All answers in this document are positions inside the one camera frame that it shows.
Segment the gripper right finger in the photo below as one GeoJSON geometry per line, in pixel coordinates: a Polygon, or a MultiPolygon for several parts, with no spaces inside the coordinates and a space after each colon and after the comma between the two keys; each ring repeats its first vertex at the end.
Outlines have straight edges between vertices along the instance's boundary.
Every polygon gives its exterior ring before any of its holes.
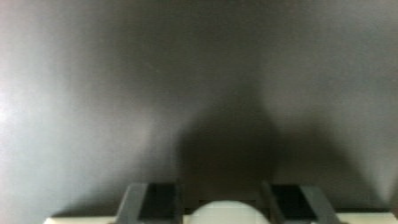
{"type": "Polygon", "coordinates": [[[271,224],[341,224],[316,186],[263,182],[261,199],[271,224]]]}

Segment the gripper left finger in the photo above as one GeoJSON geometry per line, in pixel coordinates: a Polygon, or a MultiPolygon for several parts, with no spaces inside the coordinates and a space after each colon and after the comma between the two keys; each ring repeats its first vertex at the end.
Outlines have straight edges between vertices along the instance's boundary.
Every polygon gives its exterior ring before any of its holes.
{"type": "Polygon", "coordinates": [[[181,188],[175,183],[127,186],[115,224],[183,224],[181,188]]]}

